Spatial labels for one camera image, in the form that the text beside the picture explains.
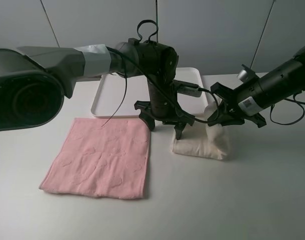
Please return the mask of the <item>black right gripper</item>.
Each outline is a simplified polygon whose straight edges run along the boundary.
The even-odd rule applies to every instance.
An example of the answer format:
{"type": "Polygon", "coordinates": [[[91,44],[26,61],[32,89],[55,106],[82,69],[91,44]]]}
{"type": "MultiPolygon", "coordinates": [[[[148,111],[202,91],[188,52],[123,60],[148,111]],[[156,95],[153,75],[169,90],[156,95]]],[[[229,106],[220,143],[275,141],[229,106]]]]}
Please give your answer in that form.
{"type": "Polygon", "coordinates": [[[217,82],[210,87],[211,92],[220,99],[208,104],[206,107],[206,120],[208,125],[220,124],[222,126],[240,126],[246,120],[264,127],[267,122],[260,114],[263,110],[255,99],[242,95],[237,88],[230,89],[217,82]]]}

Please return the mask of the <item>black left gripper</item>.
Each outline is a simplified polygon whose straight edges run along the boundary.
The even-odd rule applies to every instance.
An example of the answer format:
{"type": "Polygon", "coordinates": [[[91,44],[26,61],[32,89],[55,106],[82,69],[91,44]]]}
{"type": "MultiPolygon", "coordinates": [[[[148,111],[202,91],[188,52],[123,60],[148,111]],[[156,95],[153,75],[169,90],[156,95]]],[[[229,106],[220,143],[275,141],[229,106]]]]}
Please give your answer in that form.
{"type": "Polygon", "coordinates": [[[149,101],[136,101],[134,109],[140,110],[139,118],[150,132],[155,129],[155,121],[160,121],[175,125],[175,139],[180,140],[185,124],[194,124],[194,116],[185,112],[179,105],[173,80],[165,82],[163,77],[149,77],[147,79],[149,101]]]}

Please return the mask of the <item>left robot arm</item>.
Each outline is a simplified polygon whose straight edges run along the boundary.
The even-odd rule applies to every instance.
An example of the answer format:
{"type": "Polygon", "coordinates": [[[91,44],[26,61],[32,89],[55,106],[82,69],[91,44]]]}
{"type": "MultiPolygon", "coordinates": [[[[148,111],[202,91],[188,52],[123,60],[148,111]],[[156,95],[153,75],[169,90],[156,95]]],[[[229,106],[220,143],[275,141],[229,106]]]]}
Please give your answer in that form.
{"type": "Polygon", "coordinates": [[[195,121],[177,100],[182,83],[175,80],[179,57],[167,45],[130,38],[117,48],[24,46],[0,48],[0,131],[42,126],[60,112],[82,78],[116,73],[122,78],[145,76],[149,101],[137,101],[139,118],[149,130],[155,121],[174,125],[180,138],[195,121]]]}

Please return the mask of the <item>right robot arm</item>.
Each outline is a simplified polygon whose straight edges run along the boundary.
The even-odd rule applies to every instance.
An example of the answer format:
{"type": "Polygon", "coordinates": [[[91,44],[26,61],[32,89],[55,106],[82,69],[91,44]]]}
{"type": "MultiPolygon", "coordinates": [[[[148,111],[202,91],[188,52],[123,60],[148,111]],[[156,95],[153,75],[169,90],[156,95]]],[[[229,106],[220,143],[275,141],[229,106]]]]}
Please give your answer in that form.
{"type": "Polygon", "coordinates": [[[235,89],[219,82],[211,86],[211,93],[220,97],[221,103],[207,124],[243,125],[248,120],[262,128],[267,123],[261,111],[305,91],[305,46],[262,77],[247,66],[237,77],[242,84],[235,89]]]}

